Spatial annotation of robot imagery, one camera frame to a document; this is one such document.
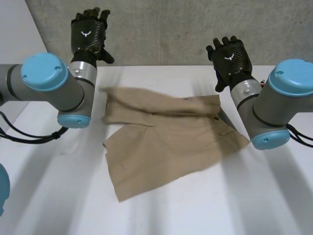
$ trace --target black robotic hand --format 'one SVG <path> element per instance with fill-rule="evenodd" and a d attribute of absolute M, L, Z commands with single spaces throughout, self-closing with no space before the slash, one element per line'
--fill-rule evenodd
<path fill-rule="evenodd" d="M 246 52 L 245 46 L 241 40 L 232 36 L 230 40 L 227 37 L 222 38 L 223 45 L 215 38 L 213 44 L 206 47 L 208 58 L 213 62 L 218 83 L 215 87 L 217 92 L 222 92 L 229 86 L 231 78 L 239 72 L 252 73 L 252 64 Z"/>
<path fill-rule="evenodd" d="M 76 18 L 71 23 L 71 48 L 74 56 L 78 52 L 89 52 L 96 60 L 103 60 L 108 64 L 114 62 L 114 58 L 104 50 L 104 40 L 106 39 L 106 29 L 108 27 L 107 18 L 109 10 L 101 12 L 99 7 L 88 9 L 76 14 Z"/>

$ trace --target white table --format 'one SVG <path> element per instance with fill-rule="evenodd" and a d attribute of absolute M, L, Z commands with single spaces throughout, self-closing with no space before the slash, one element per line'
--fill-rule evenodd
<path fill-rule="evenodd" d="M 258 80 L 272 66 L 255 66 Z M 214 94 L 211 66 L 102 67 L 97 86 L 142 87 L 174 96 Z M 222 108 L 247 136 L 229 89 Z M 289 141 L 271 151 L 250 144 L 207 170 L 119 203 L 102 142 L 121 126 L 105 126 L 105 98 L 95 93 L 89 128 L 34 146 L 0 140 L 11 196 L 1 235 L 312 235 L 313 149 Z M 31 102 L 15 125 L 32 134 L 59 129 L 57 111 Z M 291 124 L 313 136 L 313 114 Z M 19 136 L 12 130 L 8 134 Z"/>

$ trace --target blue joint cap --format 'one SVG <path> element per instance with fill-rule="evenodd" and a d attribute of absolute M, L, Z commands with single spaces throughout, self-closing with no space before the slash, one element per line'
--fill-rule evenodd
<path fill-rule="evenodd" d="M 271 131 L 257 135 L 250 139 L 256 149 L 265 150 L 277 148 L 287 143 L 290 139 L 288 130 Z"/>
<path fill-rule="evenodd" d="M 58 123 L 67 128 L 86 128 L 89 126 L 90 119 L 83 115 L 58 115 Z"/>
<path fill-rule="evenodd" d="M 4 210 L 3 205 L 6 199 L 10 195 L 10 179 L 4 166 L 0 164 L 0 216 L 2 216 Z"/>
<path fill-rule="evenodd" d="M 313 63 L 299 59 L 280 62 L 270 73 L 268 81 L 276 92 L 302 97 L 313 94 Z"/>
<path fill-rule="evenodd" d="M 33 90 L 49 92 L 61 87 L 68 69 L 56 55 L 43 52 L 28 57 L 21 69 L 22 80 Z"/>

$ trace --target gray wall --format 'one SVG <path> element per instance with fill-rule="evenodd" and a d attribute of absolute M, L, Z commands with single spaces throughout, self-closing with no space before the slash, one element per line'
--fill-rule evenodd
<path fill-rule="evenodd" d="M 313 61 L 312 0 L 26 0 L 46 48 L 67 62 L 70 21 L 99 6 L 115 65 L 208 65 L 214 37 L 240 37 L 255 65 Z"/>
<path fill-rule="evenodd" d="M 24 0 L 0 1 L 0 32 L 0 64 L 21 64 L 27 56 L 46 51 Z M 0 111 L 14 122 L 27 104 L 7 102 L 0 106 Z M 9 129 L 2 118 L 0 127 Z"/>

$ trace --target fabric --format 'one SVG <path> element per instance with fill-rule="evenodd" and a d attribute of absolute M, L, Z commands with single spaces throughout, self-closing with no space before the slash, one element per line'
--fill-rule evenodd
<path fill-rule="evenodd" d="M 173 98 L 137 88 L 105 88 L 105 124 L 125 123 L 105 142 L 119 201 L 203 170 L 249 141 L 218 118 L 218 95 Z"/>

